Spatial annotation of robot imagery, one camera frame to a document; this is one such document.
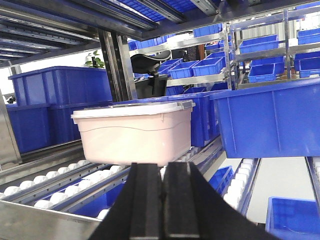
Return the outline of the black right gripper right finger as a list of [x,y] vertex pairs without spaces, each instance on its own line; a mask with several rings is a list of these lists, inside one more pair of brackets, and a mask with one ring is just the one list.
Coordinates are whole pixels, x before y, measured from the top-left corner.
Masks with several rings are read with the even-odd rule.
[[211,187],[193,163],[170,162],[163,180],[166,240],[274,240]]

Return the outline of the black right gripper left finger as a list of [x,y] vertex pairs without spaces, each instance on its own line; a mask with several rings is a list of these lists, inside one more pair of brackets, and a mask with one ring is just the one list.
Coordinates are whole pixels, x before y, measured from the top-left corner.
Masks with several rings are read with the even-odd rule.
[[156,164],[133,163],[126,183],[90,240],[160,240],[161,176]]

